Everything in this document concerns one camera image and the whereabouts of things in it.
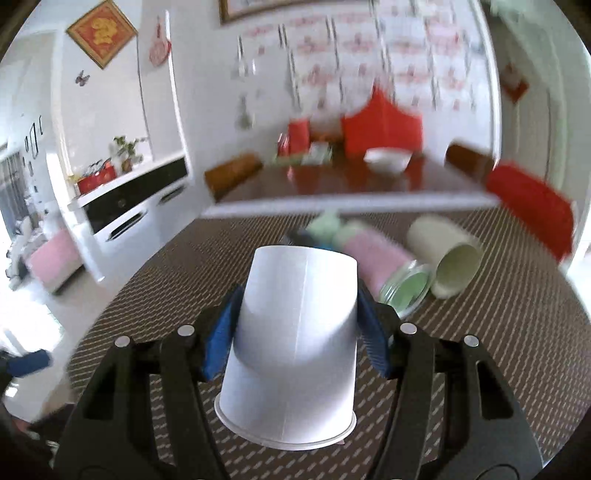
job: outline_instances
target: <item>red pillow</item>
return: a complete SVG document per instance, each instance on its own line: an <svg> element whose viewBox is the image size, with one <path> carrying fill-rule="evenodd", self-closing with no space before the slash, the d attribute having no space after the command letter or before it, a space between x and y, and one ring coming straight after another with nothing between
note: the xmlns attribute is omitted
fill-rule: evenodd
<svg viewBox="0 0 591 480"><path fill-rule="evenodd" d="M423 121L398 109L374 86L368 104L350 117L341 118L348 159L363 157L370 148L423 149Z"/></svg>
<svg viewBox="0 0 591 480"><path fill-rule="evenodd" d="M486 189L501 198L556 260L571 254L574 219L570 203L541 179L516 165L501 164L486 178Z"/></svg>

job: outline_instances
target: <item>black cabinet panel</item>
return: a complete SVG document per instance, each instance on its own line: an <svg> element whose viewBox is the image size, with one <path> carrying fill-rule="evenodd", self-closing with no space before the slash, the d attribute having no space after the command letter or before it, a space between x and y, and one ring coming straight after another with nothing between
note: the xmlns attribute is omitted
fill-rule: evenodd
<svg viewBox="0 0 591 480"><path fill-rule="evenodd" d="M84 206L92 231L98 232L125 212L186 176L187 166L183 157L101 195Z"/></svg>

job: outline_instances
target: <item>white cup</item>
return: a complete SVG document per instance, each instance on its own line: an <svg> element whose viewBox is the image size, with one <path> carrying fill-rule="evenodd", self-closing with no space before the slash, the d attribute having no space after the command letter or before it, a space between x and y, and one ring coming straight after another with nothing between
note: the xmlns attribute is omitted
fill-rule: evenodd
<svg viewBox="0 0 591 480"><path fill-rule="evenodd" d="M431 293L448 299L474 279L482 262L482 247L474 236L437 215L416 219L407 233L409 249L434 271Z"/></svg>
<svg viewBox="0 0 591 480"><path fill-rule="evenodd" d="M307 247L255 251L215 411L246 440L281 450L355 428L357 262Z"/></svg>

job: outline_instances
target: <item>framed picture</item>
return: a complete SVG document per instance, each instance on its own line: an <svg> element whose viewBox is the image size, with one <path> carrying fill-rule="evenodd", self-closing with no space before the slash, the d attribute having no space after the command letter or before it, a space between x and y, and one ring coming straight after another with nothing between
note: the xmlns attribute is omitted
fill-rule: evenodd
<svg viewBox="0 0 591 480"><path fill-rule="evenodd" d="M138 34L112 0L94 7L66 31L102 69Z"/></svg>
<svg viewBox="0 0 591 480"><path fill-rule="evenodd" d="M220 19L222 24L233 22L248 15L274 10L290 5L312 4L330 0L219 0ZM350 0L352 2L365 2L369 0Z"/></svg>

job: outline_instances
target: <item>blue gripper pad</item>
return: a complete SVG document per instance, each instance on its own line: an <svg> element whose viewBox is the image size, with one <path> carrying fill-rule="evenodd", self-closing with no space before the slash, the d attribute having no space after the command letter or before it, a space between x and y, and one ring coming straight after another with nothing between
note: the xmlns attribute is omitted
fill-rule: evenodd
<svg viewBox="0 0 591 480"><path fill-rule="evenodd" d="M394 367L390 360L390 338L393 340L400 318L392 307L376 303L361 280L357 294L357 324L372 366L382 377L391 378Z"/></svg>
<svg viewBox="0 0 591 480"><path fill-rule="evenodd" d="M201 370L205 381L212 380L226 365L243 296L240 285L228 292L202 336L205 353Z"/></svg>

